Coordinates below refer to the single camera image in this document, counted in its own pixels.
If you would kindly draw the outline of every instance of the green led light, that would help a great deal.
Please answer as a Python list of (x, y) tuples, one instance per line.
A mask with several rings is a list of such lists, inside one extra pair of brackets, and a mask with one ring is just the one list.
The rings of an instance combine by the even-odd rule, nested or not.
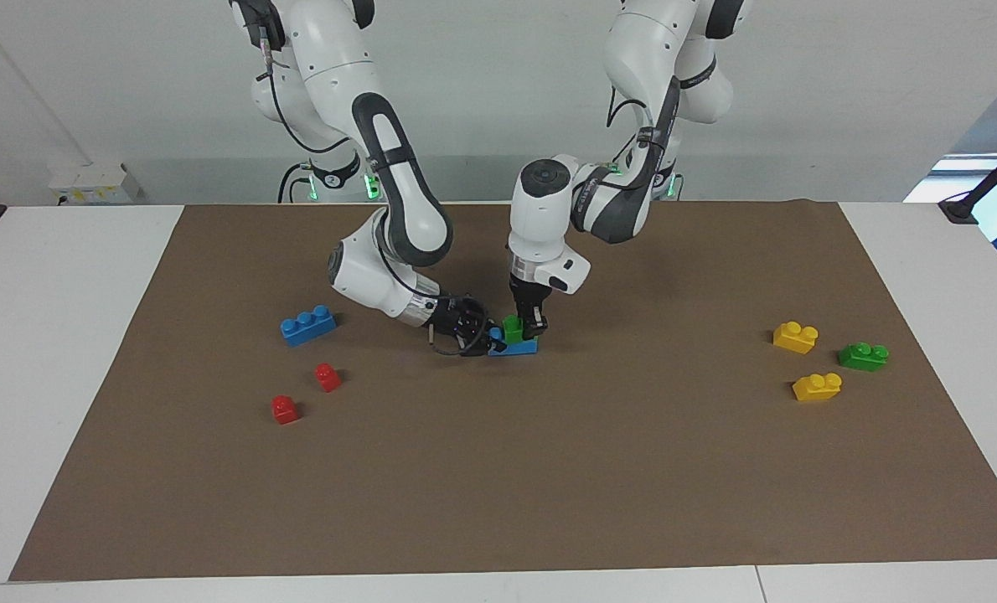
[(364, 175), (364, 190), (368, 191), (368, 200), (380, 198), (380, 179), (369, 174)]

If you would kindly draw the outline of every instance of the black clamp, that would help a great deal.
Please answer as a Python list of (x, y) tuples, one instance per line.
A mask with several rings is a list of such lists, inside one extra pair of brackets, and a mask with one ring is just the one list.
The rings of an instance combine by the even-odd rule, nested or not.
[(661, 152), (666, 152), (666, 142), (669, 137), (669, 132), (664, 132), (663, 129), (656, 126), (644, 126), (641, 127), (640, 131), (636, 134), (636, 142), (640, 148), (648, 147), (648, 145), (655, 145), (659, 148)]
[(377, 157), (369, 157), (368, 159), (369, 165), (371, 165), (373, 172), (379, 172), (380, 169), (389, 169), (391, 165), (408, 163), (415, 160), (417, 160), (417, 156), (413, 152), (413, 147), (408, 145), (404, 145), (396, 149), (390, 149), (388, 152), (383, 152), (379, 159), (377, 159)]

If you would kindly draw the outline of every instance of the blue flat lego plate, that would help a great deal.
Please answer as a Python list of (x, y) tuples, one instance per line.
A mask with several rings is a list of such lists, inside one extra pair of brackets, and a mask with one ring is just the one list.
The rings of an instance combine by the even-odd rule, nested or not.
[[(492, 339), (502, 339), (502, 329), (492, 328), (491, 329)], [(535, 354), (540, 351), (540, 339), (538, 337), (530, 339), (529, 341), (522, 341), (522, 343), (513, 343), (506, 347), (502, 352), (496, 352), (491, 350), (488, 352), (488, 356), (526, 356), (529, 354)]]

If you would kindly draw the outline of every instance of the brown paper mat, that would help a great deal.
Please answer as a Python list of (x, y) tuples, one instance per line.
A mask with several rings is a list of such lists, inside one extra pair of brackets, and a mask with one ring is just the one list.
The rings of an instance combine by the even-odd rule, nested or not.
[[(429, 274), (506, 312), (509, 209), (449, 210)], [(370, 211), (185, 209), (12, 580), (997, 558), (996, 478), (836, 205), (571, 234), (594, 268), (540, 355), (475, 359), (329, 289)], [(287, 348), (316, 302), (338, 331)], [(789, 319), (823, 333), (808, 356), (769, 343)], [(837, 368), (857, 340), (890, 365)], [(840, 397), (793, 400), (831, 369)]]

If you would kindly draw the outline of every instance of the yellow lego block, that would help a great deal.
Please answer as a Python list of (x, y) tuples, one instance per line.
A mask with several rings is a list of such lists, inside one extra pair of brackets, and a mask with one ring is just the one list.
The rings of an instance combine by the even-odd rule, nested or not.
[(814, 326), (800, 326), (797, 322), (787, 322), (774, 329), (774, 344), (779, 348), (806, 354), (815, 347), (819, 338), (818, 329)]
[(840, 375), (827, 373), (824, 377), (821, 374), (810, 374), (793, 383), (793, 393), (801, 402), (829, 400), (840, 394)]

